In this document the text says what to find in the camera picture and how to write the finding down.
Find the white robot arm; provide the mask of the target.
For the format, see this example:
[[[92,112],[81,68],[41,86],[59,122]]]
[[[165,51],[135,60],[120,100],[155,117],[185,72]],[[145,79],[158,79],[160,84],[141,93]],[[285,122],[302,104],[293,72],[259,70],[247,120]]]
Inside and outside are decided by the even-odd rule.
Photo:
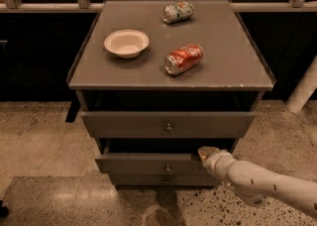
[[[206,170],[223,181],[246,204],[264,205],[265,198],[269,196],[317,218],[316,182],[236,160],[229,152],[215,147],[201,147],[198,155]]]

